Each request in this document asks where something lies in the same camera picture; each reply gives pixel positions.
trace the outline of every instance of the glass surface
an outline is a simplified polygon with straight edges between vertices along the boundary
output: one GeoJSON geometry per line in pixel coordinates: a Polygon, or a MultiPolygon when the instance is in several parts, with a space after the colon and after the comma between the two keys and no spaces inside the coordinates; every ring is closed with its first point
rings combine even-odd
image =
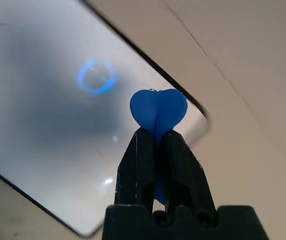
{"type": "MultiPolygon", "coordinates": [[[[131,96],[168,88],[79,2],[0,0],[0,175],[79,234],[114,201],[131,96]]],[[[176,130],[198,138],[206,119],[189,103],[176,130]]]]}

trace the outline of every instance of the clamp jaw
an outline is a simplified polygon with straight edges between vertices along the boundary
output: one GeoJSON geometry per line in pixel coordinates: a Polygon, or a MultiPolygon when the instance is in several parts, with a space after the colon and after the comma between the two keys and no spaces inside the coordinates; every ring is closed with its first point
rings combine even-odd
{"type": "Polygon", "coordinates": [[[215,209],[204,170],[183,137],[171,130],[155,147],[139,128],[118,167],[115,202],[103,240],[268,240],[250,206],[215,209]],[[161,182],[165,211],[152,213],[161,182]]]}

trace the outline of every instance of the blue plastic heart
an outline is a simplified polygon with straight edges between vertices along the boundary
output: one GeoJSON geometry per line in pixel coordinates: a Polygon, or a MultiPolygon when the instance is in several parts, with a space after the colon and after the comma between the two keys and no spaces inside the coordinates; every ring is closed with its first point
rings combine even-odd
{"type": "MultiPolygon", "coordinates": [[[[157,92],[140,90],[132,96],[130,109],[135,121],[151,133],[155,146],[158,146],[163,135],[172,130],[185,116],[187,101],[176,89],[157,92]]],[[[158,169],[156,169],[155,199],[162,204],[165,202],[158,169]]]]}

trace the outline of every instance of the blue ring light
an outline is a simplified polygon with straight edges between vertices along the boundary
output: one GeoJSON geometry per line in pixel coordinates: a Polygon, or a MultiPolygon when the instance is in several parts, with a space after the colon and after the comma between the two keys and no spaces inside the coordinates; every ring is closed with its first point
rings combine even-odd
{"type": "Polygon", "coordinates": [[[109,71],[109,79],[106,81],[106,83],[104,85],[102,85],[101,87],[98,87],[98,88],[89,88],[89,87],[85,86],[85,84],[84,84],[85,73],[95,63],[96,63],[95,60],[92,58],[92,59],[89,59],[81,67],[81,69],[79,70],[79,73],[78,73],[78,85],[83,91],[85,91],[89,94],[98,95],[98,94],[102,94],[102,93],[106,92],[107,90],[109,90],[114,85],[114,83],[116,81],[116,74],[115,74],[115,71],[114,71],[112,65],[110,65],[109,63],[102,63],[104,65],[104,67],[109,71]]]}

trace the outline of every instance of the black clamp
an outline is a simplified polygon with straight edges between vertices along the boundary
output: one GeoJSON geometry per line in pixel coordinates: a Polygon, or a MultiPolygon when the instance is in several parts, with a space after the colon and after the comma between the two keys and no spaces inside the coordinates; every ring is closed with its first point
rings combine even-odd
{"type": "Polygon", "coordinates": [[[115,204],[106,210],[103,240],[267,240],[250,206],[215,209],[205,173],[183,137],[170,131],[156,148],[138,129],[118,167],[115,204]],[[160,171],[165,211],[152,213],[160,171]]]}

